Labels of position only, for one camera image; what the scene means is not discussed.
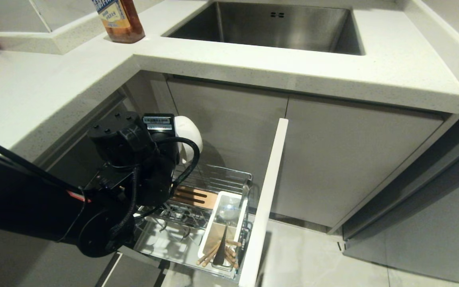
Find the kitchen cabinet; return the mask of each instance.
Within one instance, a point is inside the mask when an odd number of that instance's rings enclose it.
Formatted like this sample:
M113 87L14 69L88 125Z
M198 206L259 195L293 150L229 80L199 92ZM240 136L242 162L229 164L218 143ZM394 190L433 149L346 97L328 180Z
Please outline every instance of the kitchen cabinet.
M290 96L272 211L334 227L442 124L437 114Z
M247 171L260 190L277 119L286 113L288 96L184 79L168 80L168 86L178 114L190 118L201 132L200 163ZM251 198L249 205L257 207L257 198Z

